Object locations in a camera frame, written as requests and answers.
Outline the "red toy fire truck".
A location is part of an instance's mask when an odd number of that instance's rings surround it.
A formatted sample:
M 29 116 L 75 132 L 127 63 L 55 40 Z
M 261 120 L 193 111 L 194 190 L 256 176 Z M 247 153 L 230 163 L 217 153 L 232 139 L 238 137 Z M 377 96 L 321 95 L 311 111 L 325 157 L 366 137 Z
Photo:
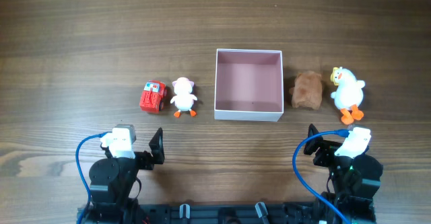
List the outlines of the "red toy fire truck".
M 166 84 L 161 81 L 149 80 L 145 85 L 139 101 L 142 111 L 159 113 L 164 107 L 164 98 L 166 97 Z

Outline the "brown plush capybara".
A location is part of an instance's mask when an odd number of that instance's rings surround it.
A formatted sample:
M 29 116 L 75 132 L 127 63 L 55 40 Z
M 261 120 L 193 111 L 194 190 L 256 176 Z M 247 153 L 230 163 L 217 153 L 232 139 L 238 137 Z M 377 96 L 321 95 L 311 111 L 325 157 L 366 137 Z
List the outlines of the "brown plush capybara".
M 323 96 L 321 74 L 314 71 L 299 73 L 294 80 L 294 87 L 289 89 L 293 108 L 305 107 L 318 110 Z

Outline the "large white duck yellow hat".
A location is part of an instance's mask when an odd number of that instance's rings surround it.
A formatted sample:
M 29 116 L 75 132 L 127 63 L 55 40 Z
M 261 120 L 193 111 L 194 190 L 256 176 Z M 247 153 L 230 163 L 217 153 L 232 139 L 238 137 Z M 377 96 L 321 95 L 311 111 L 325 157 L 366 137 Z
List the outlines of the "large white duck yellow hat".
M 364 99 L 365 81 L 357 80 L 349 69 L 343 67 L 334 67 L 330 80 L 337 86 L 337 89 L 331 93 L 331 98 L 342 114 L 342 123 L 349 125 L 355 120 L 361 120 L 364 113 L 359 106 Z

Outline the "small duck with pink hat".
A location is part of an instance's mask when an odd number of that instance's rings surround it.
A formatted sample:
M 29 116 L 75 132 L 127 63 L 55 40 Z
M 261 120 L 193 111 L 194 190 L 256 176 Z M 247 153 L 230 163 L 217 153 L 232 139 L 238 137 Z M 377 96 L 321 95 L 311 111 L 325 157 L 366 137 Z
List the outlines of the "small duck with pink hat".
M 196 116 L 197 113 L 192 109 L 193 104 L 197 101 L 197 97 L 192 94 L 194 82 L 186 77 L 179 77 L 176 81 L 172 82 L 174 87 L 174 96 L 170 103 L 174 104 L 177 111 L 174 116 L 179 118 L 181 112 L 189 112 L 191 116 Z

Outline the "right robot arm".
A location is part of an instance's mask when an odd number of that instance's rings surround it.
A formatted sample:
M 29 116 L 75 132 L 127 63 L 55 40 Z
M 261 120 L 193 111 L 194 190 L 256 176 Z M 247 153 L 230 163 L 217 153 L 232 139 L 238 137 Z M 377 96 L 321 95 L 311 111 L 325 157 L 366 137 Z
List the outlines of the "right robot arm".
M 349 126 L 342 143 L 325 140 L 317 128 L 308 127 L 304 154 L 314 155 L 313 164 L 329 170 L 333 191 L 321 196 L 350 223 L 376 223 L 373 197 L 380 188 L 383 165 L 366 154 L 371 130 Z

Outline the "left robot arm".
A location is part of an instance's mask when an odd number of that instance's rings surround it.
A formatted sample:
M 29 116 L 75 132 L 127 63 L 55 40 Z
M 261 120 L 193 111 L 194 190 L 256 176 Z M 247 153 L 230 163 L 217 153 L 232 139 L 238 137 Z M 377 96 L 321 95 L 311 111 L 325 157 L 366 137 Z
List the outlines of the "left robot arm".
M 86 182 L 79 162 L 79 151 L 90 139 L 100 139 L 105 158 L 95 162 Z M 153 170 L 165 160 L 163 130 L 159 128 L 149 142 L 151 151 L 134 151 L 136 132 L 132 124 L 118 124 L 110 132 L 86 137 L 77 146 L 75 161 L 88 194 L 88 201 L 77 214 L 78 223 L 149 223 L 149 215 L 131 198 L 134 183 L 142 189 L 137 177 L 140 170 Z

